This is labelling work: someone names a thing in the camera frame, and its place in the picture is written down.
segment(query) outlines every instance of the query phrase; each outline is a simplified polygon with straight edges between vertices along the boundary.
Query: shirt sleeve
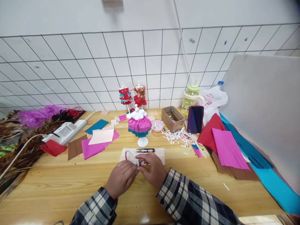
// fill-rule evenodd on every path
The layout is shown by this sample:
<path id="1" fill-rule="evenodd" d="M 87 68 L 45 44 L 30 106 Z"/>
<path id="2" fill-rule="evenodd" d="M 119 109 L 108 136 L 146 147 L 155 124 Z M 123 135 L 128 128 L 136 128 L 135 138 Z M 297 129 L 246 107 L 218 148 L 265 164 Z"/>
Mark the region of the shirt sleeve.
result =
<path id="1" fill-rule="evenodd" d="M 113 198 L 101 187 L 79 207 L 70 225 L 111 225 L 117 216 L 116 207 Z"/>
<path id="2" fill-rule="evenodd" d="M 180 224 L 242 224 L 231 208 L 172 168 L 156 198 Z"/>

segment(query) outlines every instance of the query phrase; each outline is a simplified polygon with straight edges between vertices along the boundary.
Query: phone case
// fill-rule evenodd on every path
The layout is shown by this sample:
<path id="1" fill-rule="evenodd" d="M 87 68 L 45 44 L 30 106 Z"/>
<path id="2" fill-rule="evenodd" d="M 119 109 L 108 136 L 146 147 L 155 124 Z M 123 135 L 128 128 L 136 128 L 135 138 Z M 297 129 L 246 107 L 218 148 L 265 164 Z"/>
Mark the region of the phone case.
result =
<path id="1" fill-rule="evenodd" d="M 191 107 L 201 107 L 202 108 L 202 123 L 201 123 L 201 130 L 199 133 L 202 132 L 202 127 L 203 127 L 203 117 L 204 117 L 204 107 L 203 106 L 190 106 L 189 110 L 188 110 L 188 119 L 187 119 L 187 132 L 189 132 L 189 123 L 190 123 L 190 113 L 191 113 Z"/>

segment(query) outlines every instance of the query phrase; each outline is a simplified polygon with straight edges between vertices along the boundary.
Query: teal skirt layer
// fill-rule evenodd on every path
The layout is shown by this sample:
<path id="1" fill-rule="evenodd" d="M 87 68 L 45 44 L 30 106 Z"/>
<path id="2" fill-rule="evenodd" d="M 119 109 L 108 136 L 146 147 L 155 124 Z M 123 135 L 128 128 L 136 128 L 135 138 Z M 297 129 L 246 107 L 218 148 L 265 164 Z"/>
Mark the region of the teal skirt layer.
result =
<path id="1" fill-rule="evenodd" d="M 148 131 L 147 131 L 147 132 L 134 132 L 133 130 L 128 129 L 128 132 L 131 132 L 131 133 L 135 134 L 135 136 L 136 136 L 136 137 L 139 137 L 139 138 L 144 138 L 144 137 L 146 137 L 146 135 L 148 134 Z"/>

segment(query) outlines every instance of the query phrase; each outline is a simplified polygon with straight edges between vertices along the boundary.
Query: red tissue paper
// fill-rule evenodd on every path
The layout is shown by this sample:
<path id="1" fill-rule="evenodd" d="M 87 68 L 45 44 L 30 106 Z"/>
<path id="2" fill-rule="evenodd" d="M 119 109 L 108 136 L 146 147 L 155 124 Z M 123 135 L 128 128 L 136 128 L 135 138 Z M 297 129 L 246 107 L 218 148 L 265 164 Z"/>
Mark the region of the red tissue paper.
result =
<path id="1" fill-rule="evenodd" d="M 205 128 L 201 132 L 198 142 L 203 144 L 204 146 L 209 147 L 211 150 L 213 150 L 214 153 L 217 154 L 217 147 L 215 144 L 215 139 L 213 138 L 213 131 L 212 129 L 216 128 L 218 130 L 225 131 L 225 127 L 222 123 L 221 118 L 218 116 L 218 114 L 214 114 L 210 121 L 206 124 Z"/>
<path id="2" fill-rule="evenodd" d="M 55 142 L 54 140 L 49 140 L 46 142 L 46 144 L 41 146 L 41 149 L 44 152 L 49 153 L 52 156 L 58 156 L 59 154 L 63 153 L 66 149 L 67 146 L 62 146 Z"/>

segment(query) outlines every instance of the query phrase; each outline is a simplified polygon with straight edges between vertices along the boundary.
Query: green bottle cap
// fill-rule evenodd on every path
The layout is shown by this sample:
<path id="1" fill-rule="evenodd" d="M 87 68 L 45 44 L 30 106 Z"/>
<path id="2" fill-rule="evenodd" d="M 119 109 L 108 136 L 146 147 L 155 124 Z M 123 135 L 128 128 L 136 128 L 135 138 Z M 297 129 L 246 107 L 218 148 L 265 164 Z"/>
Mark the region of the green bottle cap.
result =
<path id="1" fill-rule="evenodd" d="M 196 82 L 197 82 L 197 80 L 195 81 L 194 84 L 188 86 L 187 90 L 190 92 L 198 92 L 200 90 L 200 87 L 196 86 Z"/>

